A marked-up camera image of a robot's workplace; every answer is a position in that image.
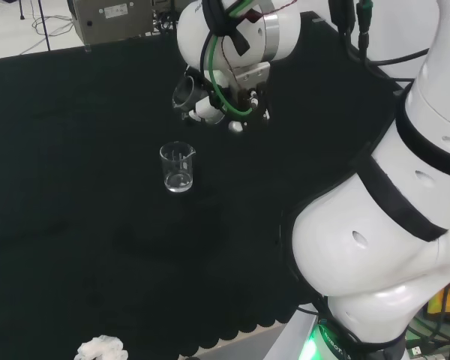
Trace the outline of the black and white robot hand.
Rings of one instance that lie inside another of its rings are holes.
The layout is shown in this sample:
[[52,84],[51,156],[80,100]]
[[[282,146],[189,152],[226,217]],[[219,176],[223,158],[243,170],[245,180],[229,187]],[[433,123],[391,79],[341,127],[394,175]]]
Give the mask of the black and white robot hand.
[[188,122],[226,123],[240,134],[270,122],[267,81],[270,64],[262,62],[208,74],[188,67],[172,95],[172,107]]

